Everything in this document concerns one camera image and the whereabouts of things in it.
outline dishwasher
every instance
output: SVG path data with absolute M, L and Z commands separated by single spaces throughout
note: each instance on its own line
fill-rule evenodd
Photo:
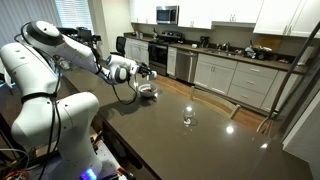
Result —
M 193 83 L 196 73 L 198 53 L 191 51 L 177 51 L 175 75 L 177 79 Z

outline countertop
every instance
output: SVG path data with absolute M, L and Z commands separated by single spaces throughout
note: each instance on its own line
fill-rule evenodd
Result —
M 97 96 L 104 123 L 158 179 L 312 179 L 308 163 L 283 151 L 282 144 L 140 75 L 138 84 L 155 84 L 158 96 L 138 96 L 130 105 L 121 104 L 110 85 L 81 68 L 64 75 L 78 91 Z M 121 100 L 133 98 L 127 83 L 115 89 Z M 196 112 L 191 126 L 183 124 L 186 105 Z
M 125 37 L 130 38 L 130 39 L 134 39 L 134 40 L 144 41 L 144 42 L 150 42 L 150 41 L 154 40 L 153 38 L 150 38 L 150 37 L 143 37 L 143 39 L 140 39 L 140 38 L 136 38 L 135 36 L 131 36 L 131 35 L 126 35 Z M 258 66 L 268 67 L 268 68 L 276 69 L 279 71 L 287 71 L 291 66 L 291 64 L 280 63 L 278 61 L 262 61 L 262 60 L 257 60 L 257 59 L 246 58 L 246 57 L 239 56 L 239 55 L 236 55 L 236 56 L 219 55 L 217 53 L 206 52 L 207 50 L 212 49 L 212 48 L 192 48 L 191 44 L 177 43 L 177 44 L 170 44 L 169 47 L 174 47 L 174 48 L 183 49 L 183 50 L 189 50 L 189 51 L 193 51 L 193 52 L 197 52 L 197 53 L 207 54 L 210 56 L 221 57 L 221 58 L 225 58 L 225 59 L 229 59 L 229 60 L 234 60 L 237 62 L 244 62 L 244 63 L 254 64 L 254 65 L 258 65 Z M 306 66 L 296 66 L 293 73 L 305 74 L 307 69 L 308 68 Z

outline bowl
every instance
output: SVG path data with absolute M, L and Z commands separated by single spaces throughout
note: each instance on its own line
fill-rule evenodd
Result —
M 152 97 L 157 92 L 157 87 L 153 84 L 142 84 L 138 88 L 142 97 Z

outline chair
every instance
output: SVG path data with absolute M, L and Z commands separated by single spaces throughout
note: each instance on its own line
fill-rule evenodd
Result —
M 124 50 L 125 45 L 126 45 L 126 38 L 123 36 L 118 36 L 116 41 L 116 49 L 118 52 L 110 52 L 110 54 L 124 57 L 124 55 L 126 54 Z
M 203 91 L 201 89 L 197 89 L 195 88 L 195 86 L 191 86 L 190 100 L 204 104 L 216 111 L 217 113 L 221 114 L 222 116 L 232 120 L 234 119 L 234 117 L 240 109 L 240 105 L 232 104 L 226 99 L 223 99 L 212 93 Z

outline window blinds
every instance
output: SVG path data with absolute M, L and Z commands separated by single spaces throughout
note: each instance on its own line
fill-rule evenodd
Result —
M 92 31 L 93 27 L 87 0 L 55 0 L 62 27 L 85 27 Z
M 54 0 L 1 0 L 0 12 L 0 48 L 14 42 L 27 22 L 43 20 L 61 26 Z

